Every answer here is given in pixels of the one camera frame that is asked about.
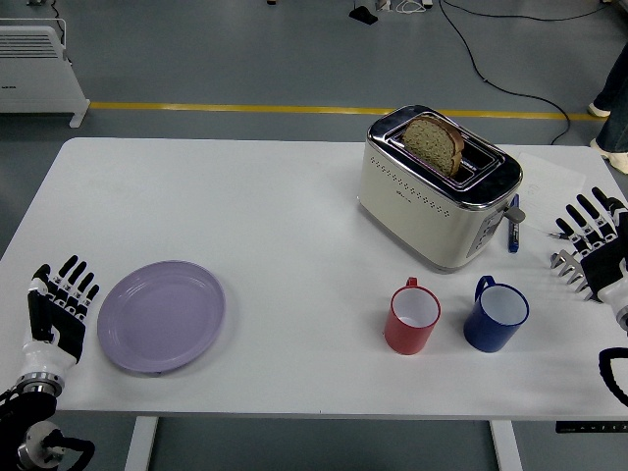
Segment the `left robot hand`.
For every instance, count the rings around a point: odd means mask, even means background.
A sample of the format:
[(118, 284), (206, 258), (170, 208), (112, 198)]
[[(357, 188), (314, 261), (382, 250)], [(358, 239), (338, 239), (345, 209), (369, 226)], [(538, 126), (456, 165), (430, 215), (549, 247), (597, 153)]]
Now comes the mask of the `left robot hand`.
[(79, 363), (87, 314), (99, 290), (77, 255), (56, 271), (44, 264), (34, 273), (27, 293), (30, 337), (23, 346), (23, 376), (42, 374), (60, 381)]

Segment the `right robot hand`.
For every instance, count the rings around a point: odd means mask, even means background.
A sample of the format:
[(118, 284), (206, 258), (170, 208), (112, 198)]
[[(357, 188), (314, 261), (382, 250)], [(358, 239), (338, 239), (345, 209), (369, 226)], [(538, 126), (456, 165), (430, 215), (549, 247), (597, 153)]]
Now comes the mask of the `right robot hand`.
[(619, 315), (627, 311), (627, 207), (598, 187), (592, 198), (580, 193), (576, 205), (566, 206), (569, 221), (556, 220), (563, 238), (573, 249), (550, 258), (550, 266), (569, 274), (570, 284), (579, 282), (589, 298), (606, 303)]

